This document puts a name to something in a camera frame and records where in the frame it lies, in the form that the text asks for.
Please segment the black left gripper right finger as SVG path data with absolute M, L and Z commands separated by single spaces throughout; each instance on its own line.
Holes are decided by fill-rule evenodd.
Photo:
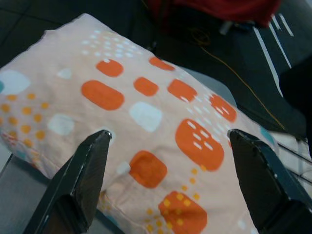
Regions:
M 269 145 L 229 131 L 239 186 L 260 234 L 310 234 L 312 199 Z

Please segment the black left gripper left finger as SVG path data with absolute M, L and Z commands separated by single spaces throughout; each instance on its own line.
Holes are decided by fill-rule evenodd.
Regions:
M 24 233 L 83 234 L 97 209 L 111 132 L 88 136 L 50 181 Z

